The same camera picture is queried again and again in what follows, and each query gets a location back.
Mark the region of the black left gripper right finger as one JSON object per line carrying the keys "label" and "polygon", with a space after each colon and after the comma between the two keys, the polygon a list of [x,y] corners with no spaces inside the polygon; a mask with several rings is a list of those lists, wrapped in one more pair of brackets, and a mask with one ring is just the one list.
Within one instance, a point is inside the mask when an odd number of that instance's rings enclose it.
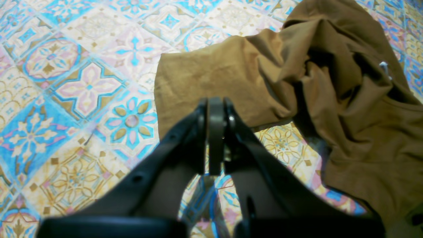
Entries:
{"label": "black left gripper right finger", "polygon": [[208,102],[210,175],[224,169],[237,190],[242,220],[235,238],[383,238],[378,220],[351,216],[305,187],[260,143],[230,99]]}

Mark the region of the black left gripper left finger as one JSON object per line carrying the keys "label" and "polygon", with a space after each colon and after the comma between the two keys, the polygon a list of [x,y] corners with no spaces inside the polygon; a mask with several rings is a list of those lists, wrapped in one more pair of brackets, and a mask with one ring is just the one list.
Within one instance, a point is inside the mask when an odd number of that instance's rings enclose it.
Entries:
{"label": "black left gripper left finger", "polygon": [[177,220],[184,190],[204,173],[207,99],[174,125],[156,149],[88,207],[45,218],[38,238],[187,238]]}

